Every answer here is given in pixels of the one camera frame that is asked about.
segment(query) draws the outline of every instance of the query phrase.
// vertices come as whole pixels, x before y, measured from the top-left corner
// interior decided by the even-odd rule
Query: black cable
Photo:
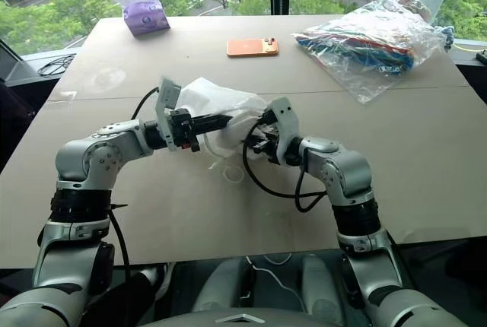
[[[123,238],[122,230],[120,229],[119,222],[116,221],[115,215],[113,214],[112,210],[108,211],[108,217],[110,217],[110,221],[112,222],[113,229],[116,233],[116,238],[119,240],[120,251],[122,252],[122,259],[123,259],[123,270],[125,272],[125,283],[128,284],[130,280],[130,261],[129,261],[129,253],[127,252],[127,245],[125,243],[125,239]],[[127,326],[130,320],[130,295],[127,294],[126,298],[126,310],[125,310],[125,323],[124,325]]]
[[[399,261],[403,265],[403,269],[406,272],[406,274],[408,276],[408,279],[411,282],[412,287],[414,289],[418,290],[418,285],[416,284],[416,281],[415,281],[414,277],[412,276],[412,272],[409,269],[409,266],[408,266],[408,264],[406,263],[406,260],[403,257],[403,253],[401,252],[401,250],[397,246],[396,241],[394,240],[394,238],[392,237],[392,235],[389,233],[389,231],[386,231],[386,232],[387,232],[387,237],[389,238],[390,244],[393,247],[393,251],[396,253],[397,258],[399,259]]]
[[[301,184],[303,183],[304,174],[307,171],[307,152],[308,149],[305,148],[303,151],[303,166],[301,166],[301,172],[299,173],[299,179],[296,183],[296,189],[294,190],[294,205],[301,213],[307,213],[326,195],[326,190],[321,192],[306,208],[301,206],[300,193]]]
[[[296,197],[295,194],[285,194],[285,193],[282,193],[282,192],[276,192],[276,191],[274,191],[272,189],[269,189],[267,186],[265,186],[264,184],[262,184],[259,181],[259,179],[257,179],[257,176],[253,173],[252,169],[250,169],[249,161],[247,159],[247,147],[248,147],[248,143],[249,143],[250,136],[253,134],[253,131],[257,128],[257,126],[259,124],[260,123],[257,122],[256,124],[254,124],[252,126],[252,128],[247,133],[247,136],[246,136],[245,140],[243,141],[243,150],[242,150],[243,167],[245,167],[245,170],[249,174],[250,178],[255,182],[255,184],[258,185],[258,187],[260,187],[264,192],[268,192],[270,195],[274,195],[274,196],[277,196],[279,198],[293,199],[293,198]],[[310,196],[320,196],[320,195],[321,195],[321,198],[322,198],[324,196],[323,195],[323,192],[308,192],[308,193],[305,193],[305,194],[299,194],[298,198],[308,198]]]
[[[43,77],[62,74],[69,67],[75,56],[76,53],[72,53],[71,55],[54,59],[51,62],[46,63],[43,67],[39,68],[37,70],[37,74]]]
[[[140,103],[138,103],[138,106],[135,108],[135,112],[133,113],[132,115],[132,118],[130,118],[130,120],[133,120],[135,118],[137,118],[137,115],[138,115],[138,112],[140,111],[140,109],[142,108],[142,105],[144,105],[145,101],[153,94],[153,93],[157,93],[159,91],[159,87],[155,87],[153,88],[152,90],[150,90],[141,100],[140,100]]]

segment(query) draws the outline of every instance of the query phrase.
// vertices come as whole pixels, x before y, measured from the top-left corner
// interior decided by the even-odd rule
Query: smartphone
[[[229,57],[273,56],[277,55],[278,52],[279,48],[274,38],[227,41],[227,55]]]

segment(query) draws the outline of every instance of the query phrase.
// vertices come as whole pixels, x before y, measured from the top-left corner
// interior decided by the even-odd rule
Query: table
[[[37,234],[55,191],[57,150],[128,119],[162,74],[182,85],[203,76],[265,100],[285,94],[302,134],[338,140],[366,156],[381,220],[397,242],[486,235],[487,106],[443,53],[362,106],[289,35],[327,19],[173,17],[171,30],[141,38],[119,18],[100,21],[0,175],[0,268],[35,263]],[[228,39],[268,36],[279,41],[279,56],[224,54]],[[142,119],[154,118],[153,105],[146,103]],[[337,247],[326,199],[301,214],[292,201],[267,195],[248,178],[226,182],[221,169],[208,169],[213,162],[204,151],[157,151],[124,167],[113,202],[129,204],[116,216],[132,263]],[[270,187],[294,188],[296,169],[265,161],[251,166]],[[310,178],[303,187],[322,189]],[[107,239],[118,252],[113,230]]]

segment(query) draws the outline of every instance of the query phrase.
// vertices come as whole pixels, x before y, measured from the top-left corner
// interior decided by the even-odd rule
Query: grey floor
[[[402,248],[412,277],[418,289],[435,300],[443,308],[463,320],[470,327],[487,326],[487,306],[483,290],[477,290],[464,281],[447,276],[445,265],[455,252],[462,249],[467,241],[449,241],[417,245]],[[262,256],[252,256],[258,267],[272,270],[282,283],[298,293],[301,289],[301,263],[304,255],[309,252],[295,253],[288,263],[282,266],[270,265]],[[341,251],[327,250],[313,252],[328,265],[336,277],[336,285],[343,297],[346,325],[350,327],[368,327],[369,321],[362,311],[354,310],[345,301],[345,295],[339,281],[339,260]],[[275,255],[276,261],[285,255]],[[154,319],[166,318],[190,312],[196,297],[209,275],[221,263],[221,259],[195,262],[180,262],[173,272],[170,290],[167,296],[153,306],[144,316],[140,325]],[[2,279],[6,287],[26,290],[30,286],[31,270],[22,270]],[[265,272],[258,271],[253,282],[253,306],[281,308],[300,311],[300,304],[295,295],[281,289],[275,280]],[[123,280],[123,272],[115,270],[113,285]]]

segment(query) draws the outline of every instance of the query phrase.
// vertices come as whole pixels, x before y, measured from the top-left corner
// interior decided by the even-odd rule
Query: purple tissue box
[[[123,9],[123,20],[134,36],[169,28],[159,1],[134,2]]]

